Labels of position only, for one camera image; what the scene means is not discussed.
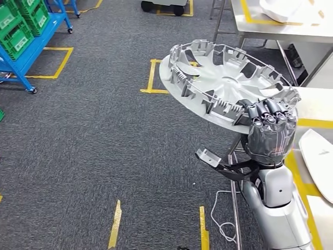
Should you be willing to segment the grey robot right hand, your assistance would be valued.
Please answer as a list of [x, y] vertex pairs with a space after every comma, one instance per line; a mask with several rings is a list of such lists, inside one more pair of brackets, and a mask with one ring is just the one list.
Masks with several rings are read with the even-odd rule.
[[252, 103], [238, 101], [249, 118], [249, 131], [241, 136], [242, 147], [252, 160], [264, 165], [278, 165], [291, 150], [298, 120], [295, 109], [274, 98]]

